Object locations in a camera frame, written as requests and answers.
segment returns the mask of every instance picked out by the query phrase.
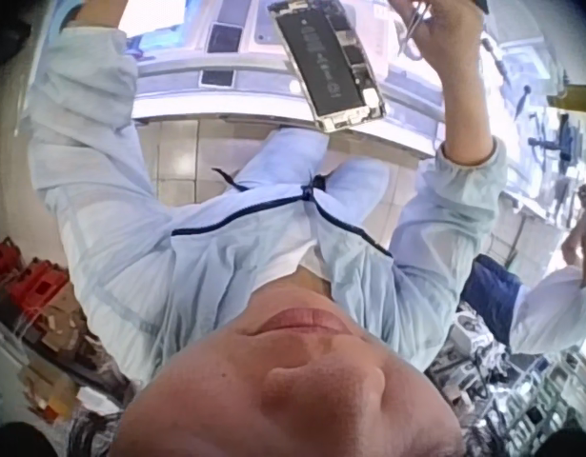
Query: disassembled phone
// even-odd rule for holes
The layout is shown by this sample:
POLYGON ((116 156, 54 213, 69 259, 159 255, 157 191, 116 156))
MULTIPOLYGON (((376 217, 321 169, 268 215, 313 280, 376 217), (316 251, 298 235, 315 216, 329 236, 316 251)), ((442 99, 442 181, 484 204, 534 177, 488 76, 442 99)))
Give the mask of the disassembled phone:
POLYGON ((269 11, 319 129, 330 133, 385 117, 367 54, 338 0, 288 0, 269 11))

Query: man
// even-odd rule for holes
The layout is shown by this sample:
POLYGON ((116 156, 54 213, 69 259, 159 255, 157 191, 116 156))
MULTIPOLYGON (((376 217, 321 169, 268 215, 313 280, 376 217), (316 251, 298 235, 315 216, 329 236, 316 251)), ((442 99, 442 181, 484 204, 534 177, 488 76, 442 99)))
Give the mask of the man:
MULTIPOLYGON (((480 10, 432 0, 414 34, 443 82, 447 142, 386 251, 360 228, 386 171, 355 160, 322 185, 328 137, 315 131, 274 134, 225 195, 159 204, 131 121, 136 65, 114 29, 126 3, 90 0, 30 98, 32 180, 77 298, 146 387, 109 455, 460 455, 459 424, 422 371, 506 180, 480 10)), ((392 4, 409 23, 412 1, 392 4)))
POLYGON ((535 288, 486 255, 473 263, 461 298, 513 353, 561 351, 586 338, 586 191, 580 196, 585 210, 561 247, 568 267, 535 288))

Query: jacket sleeve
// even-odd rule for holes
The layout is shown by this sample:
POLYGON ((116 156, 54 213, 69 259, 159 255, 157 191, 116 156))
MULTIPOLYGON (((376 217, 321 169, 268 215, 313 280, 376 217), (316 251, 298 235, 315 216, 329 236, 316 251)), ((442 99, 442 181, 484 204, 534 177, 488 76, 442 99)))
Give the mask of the jacket sleeve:
POLYGON ((57 218, 75 294, 132 379, 150 377, 169 294, 171 217, 156 200, 131 120, 137 68, 126 35, 66 29, 30 90, 30 174, 57 218))
POLYGON ((474 258, 498 213, 506 184, 506 150, 479 167, 461 167, 442 149, 421 164, 417 196, 403 209, 390 245, 395 310, 384 339, 420 370, 443 346, 474 258))

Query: lips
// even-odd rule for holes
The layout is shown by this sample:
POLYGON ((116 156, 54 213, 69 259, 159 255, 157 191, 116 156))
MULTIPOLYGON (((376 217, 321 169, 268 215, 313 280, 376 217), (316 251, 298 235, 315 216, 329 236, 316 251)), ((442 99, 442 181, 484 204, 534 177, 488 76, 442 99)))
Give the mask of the lips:
POLYGON ((255 335, 276 330, 352 335, 345 323, 333 313, 315 308, 291 308, 278 312, 265 322, 255 335))

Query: light blue jacket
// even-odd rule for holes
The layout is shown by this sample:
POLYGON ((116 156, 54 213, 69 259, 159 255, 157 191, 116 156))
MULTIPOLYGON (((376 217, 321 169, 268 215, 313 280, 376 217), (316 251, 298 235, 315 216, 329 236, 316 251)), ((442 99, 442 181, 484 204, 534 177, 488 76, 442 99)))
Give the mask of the light blue jacket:
POLYGON ((292 218, 312 220, 333 299, 424 370, 492 228, 506 153, 422 164, 390 251, 326 193, 278 185, 169 209, 131 121, 137 68, 118 30, 65 30, 30 93, 34 187, 59 222, 76 296, 121 370, 147 384, 177 351, 239 315, 292 218))

